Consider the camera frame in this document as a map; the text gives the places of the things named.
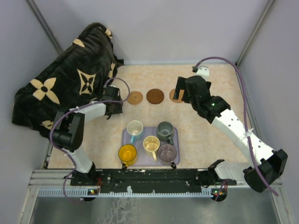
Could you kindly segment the grey-green mug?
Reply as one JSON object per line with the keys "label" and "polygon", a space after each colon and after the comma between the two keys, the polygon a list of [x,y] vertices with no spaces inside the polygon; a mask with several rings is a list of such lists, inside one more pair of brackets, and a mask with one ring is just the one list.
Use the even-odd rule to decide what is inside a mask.
{"label": "grey-green mug", "polygon": [[156,134],[159,140],[165,141],[168,144],[174,145],[174,127],[170,122],[163,121],[158,124]]}

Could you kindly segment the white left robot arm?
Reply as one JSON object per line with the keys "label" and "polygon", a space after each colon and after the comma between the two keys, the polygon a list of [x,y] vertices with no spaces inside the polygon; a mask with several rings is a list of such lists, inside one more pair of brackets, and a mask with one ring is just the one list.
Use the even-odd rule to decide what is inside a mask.
{"label": "white left robot arm", "polygon": [[82,146],[85,123],[97,117],[107,116],[109,119],[114,114],[120,114],[122,106],[120,89],[110,85],[104,88],[104,94],[99,101],[56,113],[50,139],[58,149],[66,153],[74,165],[71,185],[94,185],[97,180],[95,164]]}

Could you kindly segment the light wooden coaster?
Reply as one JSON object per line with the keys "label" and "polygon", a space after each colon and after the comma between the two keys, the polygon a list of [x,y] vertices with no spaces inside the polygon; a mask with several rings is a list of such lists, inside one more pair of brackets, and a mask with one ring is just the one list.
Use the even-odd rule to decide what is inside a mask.
{"label": "light wooden coaster", "polygon": [[131,105],[138,105],[143,101],[143,94],[139,91],[132,91],[127,102]]}

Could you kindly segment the light woven coaster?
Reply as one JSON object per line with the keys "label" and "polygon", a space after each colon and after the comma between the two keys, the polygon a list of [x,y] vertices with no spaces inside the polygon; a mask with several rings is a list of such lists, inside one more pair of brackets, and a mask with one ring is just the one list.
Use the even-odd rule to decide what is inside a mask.
{"label": "light woven coaster", "polygon": [[183,94],[184,94],[184,90],[180,90],[179,92],[179,97],[178,99],[173,99],[174,97],[174,93],[175,93],[175,89],[172,89],[169,93],[169,98],[172,102],[175,102],[175,103],[183,103],[182,101],[182,97],[183,97]]}

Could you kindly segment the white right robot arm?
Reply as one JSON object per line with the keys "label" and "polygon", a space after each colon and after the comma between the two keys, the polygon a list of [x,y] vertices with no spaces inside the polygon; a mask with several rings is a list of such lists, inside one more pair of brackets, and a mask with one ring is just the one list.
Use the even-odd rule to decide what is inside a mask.
{"label": "white right robot arm", "polygon": [[209,181],[215,185],[224,180],[245,181],[254,191],[263,192],[284,172],[287,153],[260,140],[236,116],[231,106],[220,96],[210,94],[209,69],[200,67],[194,76],[178,77],[174,100],[184,92],[182,101],[189,103],[197,114],[221,130],[241,151],[247,163],[218,160],[211,166]]}

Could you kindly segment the dark brown round coaster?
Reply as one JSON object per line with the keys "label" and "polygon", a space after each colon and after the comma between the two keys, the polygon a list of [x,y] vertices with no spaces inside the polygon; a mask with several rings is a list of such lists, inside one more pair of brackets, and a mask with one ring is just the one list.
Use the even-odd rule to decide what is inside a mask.
{"label": "dark brown round coaster", "polygon": [[164,100],[164,93],[160,89],[151,89],[146,94],[147,101],[151,104],[157,105]]}

